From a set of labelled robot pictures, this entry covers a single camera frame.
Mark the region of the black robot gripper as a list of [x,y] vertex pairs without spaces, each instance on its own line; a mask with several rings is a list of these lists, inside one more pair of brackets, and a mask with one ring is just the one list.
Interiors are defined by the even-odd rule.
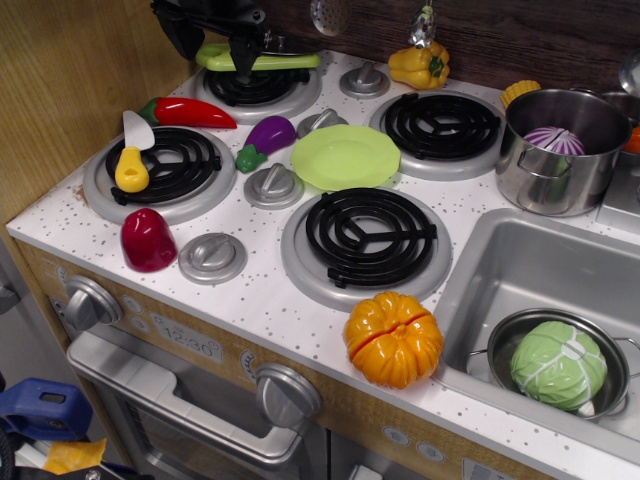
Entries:
[[162,1],[150,8],[177,52],[194,60],[204,44],[205,32],[226,37],[236,71],[250,75],[253,59],[270,46],[265,12],[253,1]]

